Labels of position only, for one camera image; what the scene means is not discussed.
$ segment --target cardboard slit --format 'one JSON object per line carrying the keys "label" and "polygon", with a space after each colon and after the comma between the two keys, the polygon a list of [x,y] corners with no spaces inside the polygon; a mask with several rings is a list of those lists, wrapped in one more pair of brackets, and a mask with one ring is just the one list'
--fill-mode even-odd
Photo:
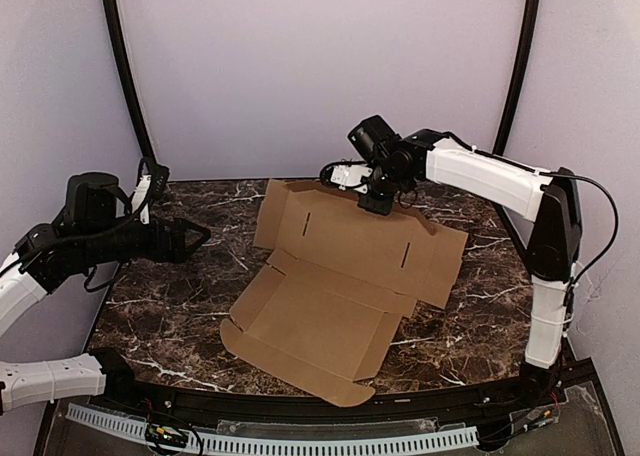
{"label": "cardboard slit", "polygon": [[401,268],[404,268],[404,263],[407,262],[407,255],[409,254],[409,247],[411,246],[411,243],[407,243],[407,247],[404,250],[404,257],[402,258],[402,264],[400,264]]}
{"label": "cardboard slit", "polygon": [[307,234],[307,228],[309,227],[309,220],[311,219],[311,213],[307,213],[307,220],[304,222],[304,229],[302,230],[302,235]]}

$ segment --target dark marble surface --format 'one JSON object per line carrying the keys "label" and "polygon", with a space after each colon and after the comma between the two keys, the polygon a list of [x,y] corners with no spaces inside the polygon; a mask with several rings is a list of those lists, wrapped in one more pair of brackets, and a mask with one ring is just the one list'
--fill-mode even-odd
{"label": "dark marble surface", "polygon": [[[211,228],[184,265],[136,261],[100,314],[91,347],[111,346],[141,381],[246,394],[300,390],[229,354],[220,321],[269,251],[252,247],[266,181],[170,183],[154,207]],[[418,303],[404,319],[378,375],[378,393],[439,389],[517,374],[524,353],[531,286],[497,214],[477,197],[424,184],[416,206],[469,233],[445,310]]]}

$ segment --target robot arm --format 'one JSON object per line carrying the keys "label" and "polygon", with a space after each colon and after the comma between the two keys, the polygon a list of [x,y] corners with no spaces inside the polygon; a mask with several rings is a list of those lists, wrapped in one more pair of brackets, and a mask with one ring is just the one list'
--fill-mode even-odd
{"label": "robot arm", "polygon": [[471,147],[452,133],[420,130],[398,136],[380,116],[364,120],[348,139],[364,164],[331,163],[320,178],[359,193],[358,206],[387,215],[394,197],[416,181],[452,185],[501,204],[534,222],[525,265],[533,283],[526,364],[548,370],[558,358],[570,317],[572,277],[582,235],[575,182]]}
{"label": "robot arm", "polygon": [[[69,180],[66,204],[56,219],[31,229],[0,266],[0,337],[74,274],[85,274],[90,280],[91,268],[98,264],[139,257],[181,263],[210,238],[207,228],[184,219],[150,216],[149,206],[162,194],[169,171],[150,161],[146,165],[150,174],[138,175],[130,199],[109,174],[87,173]],[[125,207],[121,217],[116,217],[117,199]],[[187,231],[200,235],[188,246]],[[87,288],[85,283],[89,291],[103,287]],[[0,362],[0,414],[38,401],[102,394],[110,379],[118,379],[123,372],[131,370],[109,350],[59,361]]]}

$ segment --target gray wall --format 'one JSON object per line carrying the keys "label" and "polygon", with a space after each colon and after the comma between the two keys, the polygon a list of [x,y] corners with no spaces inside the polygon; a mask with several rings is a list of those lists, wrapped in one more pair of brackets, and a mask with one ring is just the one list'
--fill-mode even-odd
{"label": "gray wall", "polygon": [[[640,6],[638,0],[541,0],[508,156],[603,183],[621,213],[615,248],[590,272],[570,340],[591,356],[628,454],[640,454]],[[603,196],[580,186],[583,262],[610,235]]]}
{"label": "gray wall", "polygon": [[[51,221],[72,174],[112,172],[132,189],[138,149],[103,20],[101,0],[0,0],[2,254]],[[0,360],[77,354],[100,300],[68,281],[0,339]],[[43,407],[0,417],[3,456],[31,454]]]}
{"label": "gray wall", "polygon": [[315,176],[375,113],[490,148],[524,0],[120,0],[174,178]]}

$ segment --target cardboard box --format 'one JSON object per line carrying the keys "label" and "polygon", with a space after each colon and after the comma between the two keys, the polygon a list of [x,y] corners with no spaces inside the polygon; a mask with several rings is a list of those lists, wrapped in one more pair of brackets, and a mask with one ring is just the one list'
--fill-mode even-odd
{"label": "cardboard box", "polygon": [[232,354],[337,406],[356,406],[417,300],[446,305],[467,235],[417,210],[367,213],[318,183],[270,181],[254,244],[267,265],[220,326]]}

